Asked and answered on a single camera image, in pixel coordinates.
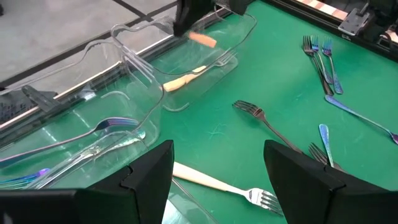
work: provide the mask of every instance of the spoon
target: spoon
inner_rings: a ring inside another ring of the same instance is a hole
[[[329,145],[329,128],[325,124],[319,125],[319,132],[321,134],[321,138],[323,141],[323,145],[325,145],[326,153],[328,154],[328,159],[331,167],[335,167],[333,163],[333,158],[331,157],[330,145]]]
[[[357,116],[357,117],[359,117],[359,118],[364,119],[365,121],[368,121],[368,122],[370,122],[370,123],[376,125],[377,127],[381,128],[381,129],[385,130],[385,131],[391,136],[392,140],[393,140],[396,144],[398,144],[398,134],[392,133],[390,130],[388,130],[387,128],[381,126],[380,124],[377,124],[376,122],[374,122],[374,121],[372,121],[372,120],[370,120],[370,119],[368,119],[368,118],[365,118],[364,116],[360,115],[359,113],[357,113],[357,112],[355,112],[355,111],[349,109],[347,106],[345,106],[344,104],[340,103],[339,101],[337,101],[336,99],[334,99],[334,98],[331,97],[331,96],[328,96],[328,95],[327,95],[327,96],[325,96],[325,99],[327,100],[327,102],[329,102],[329,103],[331,103],[331,104],[333,104],[333,105],[339,107],[340,109],[343,109],[343,110],[345,110],[345,111],[347,111],[347,112],[349,112],[349,113],[351,113],[351,114],[353,114],[353,115],[355,115],[355,116]]]
[[[110,127],[110,126],[137,126],[138,124],[139,124],[139,122],[137,120],[130,119],[130,118],[106,118],[106,119],[100,121],[96,125],[96,127],[94,129],[88,131],[85,134],[81,134],[81,135],[76,136],[74,138],[67,139],[67,140],[64,140],[64,141],[60,141],[58,143],[51,144],[49,146],[44,146],[44,147],[41,147],[41,148],[38,148],[38,149],[34,149],[34,150],[29,151],[29,152],[23,152],[23,153],[20,153],[20,154],[16,154],[14,156],[10,156],[10,157],[4,158],[4,159],[0,159],[0,168],[4,168],[4,167],[9,166],[9,165],[11,165],[13,163],[16,163],[16,162],[19,162],[19,161],[21,161],[23,159],[26,159],[26,158],[28,158],[30,156],[36,155],[36,154],[38,154],[40,152],[44,152],[44,151],[46,151],[48,149],[51,149],[51,148],[54,148],[54,147],[57,147],[57,146],[61,146],[61,145],[66,144],[66,143],[70,143],[72,141],[76,141],[76,140],[81,139],[83,137],[86,137],[86,136],[88,136],[88,135],[90,135],[90,134],[92,134],[92,133],[94,133],[96,131],[106,129],[106,128]]]
[[[23,177],[18,177],[18,178],[10,179],[10,180],[2,180],[2,181],[0,181],[0,184],[11,184],[13,182],[17,182],[17,181],[20,181],[20,180],[35,179],[37,177],[40,177],[41,175],[44,175],[49,170],[50,169],[46,168],[46,169],[42,169],[42,170],[40,170],[40,171],[38,171],[38,172],[36,172],[34,174],[29,174],[29,175],[26,175],[26,176],[23,176]]]

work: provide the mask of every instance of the transparent container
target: transparent container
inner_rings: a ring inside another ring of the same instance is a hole
[[[222,10],[208,14],[179,38],[172,35],[173,19],[169,16],[132,28],[124,25],[112,28],[113,38],[131,51],[131,57],[146,60],[147,68],[157,71],[155,78],[167,92],[163,103],[167,110],[183,110],[238,66],[238,59],[243,56],[243,43],[257,20],[248,14],[232,14],[222,19],[218,14]],[[215,47],[190,39],[192,32],[216,40]],[[138,49],[131,41],[141,33],[150,33],[152,39],[158,40],[154,45],[166,49],[164,54],[147,58],[148,50]]]
[[[38,90],[49,91],[42,87],[54,80],[78,80],[75,86],[68,87],[55,97],[67,107],[51,115],[43,114],[42,110],[35,107],[8,123],[2,124],[2,133],[9,129],[16,132],[29,128],[31,131],[1,148],[0,160],[87,133],[101,120],[108,117],[135,119],[137,125],[111,126],[95,131],[77,141],[1,167],[2,179],[11,179],[15,177],[15,174],[23,176],[44,168],[53,168],[67,159],[72,159],[73,155],[81,149],[98,148],[95,144],[125,144],[126,141],[128,142],[128,136],[133,139],[141,136],[137,136],[138,130],[141,134],[145,133],[141,138],[142,144],[146,147],[158,138],[160,102],[164,91],[152,74],[143,71],[140,65],[128,58],[114,42],[94,41],[87,45],[81,58],[75,62],[41,75],[35,80],[25,82],[23,85],[29,84]],[[30,119],[33,119],[32,124],[26,123]]]
[[[148,151],[141,133],[112,133],[77,152],[26,189],[85,188],[111,175]],[[109,139],[118,139],[118,144]],[[163,224],[215,224],[215,219],[173,180]]]

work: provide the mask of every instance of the silver fork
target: silver fork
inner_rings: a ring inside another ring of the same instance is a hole
[[[242,195],[252,204],[283,216],[277,197],[266,190],[259,188],[241,190],[178,162],[174,162],[173,176],[217,190]]]
[[[312,36],[311,43],[312,43],[312,50],[318,55],[319,61],[321,62],[322,73],[323,76],[325,77],[326,82],[328,82],[329,84],[333,84],[333,79],[330,77],[328,70],[325,68],[325,64],[323,63],[322,57],[318,52],[319,51],[318,36]]]
[[[332,42],[330,38],[327,38],[322,45],[322,53],[326,55],[329,60],[330,60],[330,66],[331,66],[331,72],[333,74],[333,86],[335,87],[335,91],[338,94],[343,94],[343,87],[341,86],[341,83],[337,77],[337,73],[335,70],[335,64],[333,63],[333,59],[331,57],[331,48],[332,48]]]
[[[169,81],[167,83],[163,84],[163,89],[167,92],[171,92],[174,90],[178,90],[179,88],[183,87],[184,85],[188,84],[190,81],[198,78],[201,74],[207,72],[209,69],[213,68],[214,66],[217,67],[223,67],[226,64],[228,64],[231,59],[233,59],[236,55],[236,52],[234,50],[227,50],[224,52],[217,61],[212,63],[209,67],[207,66],[201,66],[193,70],[195,73],[187,74],[184,75],[180,78],[174,79],[172,81]]]
[[[243,111],[248,112],[249,114],[251,114],[252,116],[254,116],[255,118],[259,119],[260,121],[264,122],[264,124],[266,124],[266,126],[273,132],[275,133],[279,138],[281,138],[281,140],[283,140],[283,142],[286,143],[286,145],[288,145],[291,149],[303,154],[303,152],[298,149],[296,146],[294,146],[289,140],[287,140],[283,135],[281,135],[281,133],[279,133],[274,127],[272,127],[268,121],[266,120],[266,114],[265,112],[259,108],[258,106],[252,104],[252,103],[248,103],[245,102],[243,100],[238,100],[233,104],[234,107],[239,108]]]

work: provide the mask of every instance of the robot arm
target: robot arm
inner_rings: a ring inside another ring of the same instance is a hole
[[[339,30],[376,42],[397,19],[398,0],[368,0],[362,9],[354,9],[348,14]]]
[[[180,37],[186,33],[196,21],[214,10],[216,3],[243,15],[250,2],[250,0],[178,0],[173,24],[174,35]]]

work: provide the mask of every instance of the green table surface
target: green table surface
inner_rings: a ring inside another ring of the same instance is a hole
[[[273,192],[262,156],[264,141],[282,141],[231,106],[246,100],[263,108],[269,122],[305,152],[311,142],[322,145],[318,125],[327,124],[333,157],[348,173],[398,189],[398,146],[385,132],[324,100],[317,72],[300,48],[302,36],[333,39],[333,58],[345,90],[336,98],[397,132],[398,65],[263,2],[252,3],[248,13],[258,23],[239,65],[187,109],[163,110],[155,145],[173,139],[177,162],[240,189]],[[286,223],[238,195],[180,182],[220,223]]]

